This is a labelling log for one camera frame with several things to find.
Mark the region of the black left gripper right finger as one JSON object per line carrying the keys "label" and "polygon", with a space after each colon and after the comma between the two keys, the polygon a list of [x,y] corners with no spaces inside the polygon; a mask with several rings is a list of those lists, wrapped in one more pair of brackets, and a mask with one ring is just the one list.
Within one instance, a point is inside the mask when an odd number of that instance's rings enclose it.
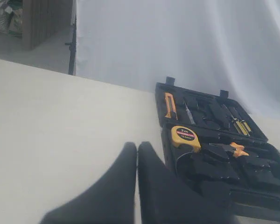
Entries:
{"label": "black left gripper right finger", "polygon": [[176,177],[150,142],[138,148],[138,186],[144,224],[237,224],[228,211],[204,199]]}

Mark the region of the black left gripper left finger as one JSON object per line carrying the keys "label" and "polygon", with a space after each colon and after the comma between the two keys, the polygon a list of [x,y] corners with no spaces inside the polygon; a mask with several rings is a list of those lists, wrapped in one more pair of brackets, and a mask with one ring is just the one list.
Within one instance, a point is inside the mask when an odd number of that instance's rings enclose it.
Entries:
{"label": "black left gripper left finger", "polygon": [[122,151],[90,188],[49,211],[42,224],[133,224],[137,148],[133,142]]}

